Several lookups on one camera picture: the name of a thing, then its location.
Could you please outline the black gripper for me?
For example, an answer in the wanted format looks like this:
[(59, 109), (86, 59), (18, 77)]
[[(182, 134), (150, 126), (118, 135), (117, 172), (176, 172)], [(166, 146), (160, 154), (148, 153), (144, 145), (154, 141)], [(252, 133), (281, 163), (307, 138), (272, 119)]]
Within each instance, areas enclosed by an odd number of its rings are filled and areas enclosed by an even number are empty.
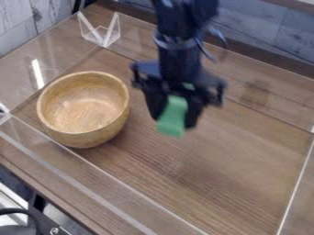
[(141, 90), (152, 120), (157, 120), (165, 105), (166, 95), (182, 95), (186, 100), (185, 128), (197, 125), (202, 106), (221, 106), (227, 82), (204, 68), (190, 80), (166, 80), (158, 72), (157, 62), (133, 62), (129, 65), (133, 73), (132, 86)]

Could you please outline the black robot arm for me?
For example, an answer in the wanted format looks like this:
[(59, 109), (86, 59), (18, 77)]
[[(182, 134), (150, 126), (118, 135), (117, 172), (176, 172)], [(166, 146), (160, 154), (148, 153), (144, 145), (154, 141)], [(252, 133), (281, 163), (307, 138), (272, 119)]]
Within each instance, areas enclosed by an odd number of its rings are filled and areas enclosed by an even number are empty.
[(132, 87), (141, 90), (149, 116), (158, 120), (172, 96), (186, 110), (182, 128), (192, 129), (208, 106), (221, 106), (227, 82), (201, 65), (214, 58), (202, 47), (202, 32), (217, 15), (218, 0), (150, 0), (156, 12), (153, 42), (157, 59), (136, 61)]

